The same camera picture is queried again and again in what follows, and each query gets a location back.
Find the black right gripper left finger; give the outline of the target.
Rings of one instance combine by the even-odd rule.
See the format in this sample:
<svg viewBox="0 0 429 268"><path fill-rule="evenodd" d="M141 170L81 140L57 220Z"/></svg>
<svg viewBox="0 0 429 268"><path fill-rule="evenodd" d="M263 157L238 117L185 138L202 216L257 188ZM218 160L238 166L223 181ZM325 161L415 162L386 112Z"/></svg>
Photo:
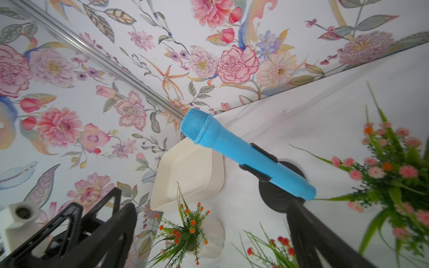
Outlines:
<svg viewBox="0 0 429 268"><path fill-rule="evenodd" d="M127 204L51 268L123 268L134 240L137 213Z"/></svg>

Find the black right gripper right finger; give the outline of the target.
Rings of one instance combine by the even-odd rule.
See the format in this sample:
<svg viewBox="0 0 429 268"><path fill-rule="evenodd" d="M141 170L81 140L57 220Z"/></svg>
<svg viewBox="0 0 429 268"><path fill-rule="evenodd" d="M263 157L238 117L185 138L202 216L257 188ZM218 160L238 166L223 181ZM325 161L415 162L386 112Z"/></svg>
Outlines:
<svg viewBox="0 0 429 268"><path fill-rule="evenodd" d="M301 268L373 268L338 235L323 224L299 201L292 200L287 209L291 239Z"/></svg>

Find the red flower potted plant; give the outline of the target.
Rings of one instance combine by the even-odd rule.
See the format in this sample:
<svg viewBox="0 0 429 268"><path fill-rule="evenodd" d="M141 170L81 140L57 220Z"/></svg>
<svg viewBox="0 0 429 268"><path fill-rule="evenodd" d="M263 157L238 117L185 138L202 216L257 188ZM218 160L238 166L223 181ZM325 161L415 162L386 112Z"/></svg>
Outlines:
<svg viewBox="0 0 429 268"><path fill-rule="evenodd" d="M251 268L299 268L297 253L292 239L287 236L271 237L260 226L259 237L244 230L246 241L239 236L240 244L233 245Z"/></svg>

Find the orange flower potted plant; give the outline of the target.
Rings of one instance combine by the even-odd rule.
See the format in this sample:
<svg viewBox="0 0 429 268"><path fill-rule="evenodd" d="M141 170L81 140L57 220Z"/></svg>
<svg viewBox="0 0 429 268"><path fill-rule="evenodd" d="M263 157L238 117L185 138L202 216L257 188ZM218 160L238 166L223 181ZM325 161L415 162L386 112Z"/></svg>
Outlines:
<svg viewBox="0 0 429 268"><path fill-rule="evenodd" d="M147 266L153 268L162 264L165 268L179 268L187 256L200 265L201 259L216 259L225 248L225 229L222 222L211 216L199 202L194 208L184 199L181 188L177 188L178 223L163 219L154 245L164 244Z"/></svg>

